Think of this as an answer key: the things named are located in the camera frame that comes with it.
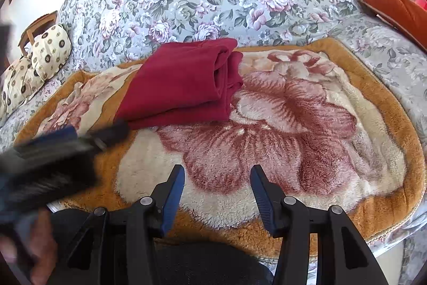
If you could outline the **person's left hand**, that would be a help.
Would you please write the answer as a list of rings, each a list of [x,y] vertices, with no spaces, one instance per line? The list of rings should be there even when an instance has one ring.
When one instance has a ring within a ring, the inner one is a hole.
[[[52,212],[48,208],[38,210],[31,221],[27,238],[23,241],[34,266],[30,272],[31,284],[47,284],[57,264],[57,243],[53,236]]]

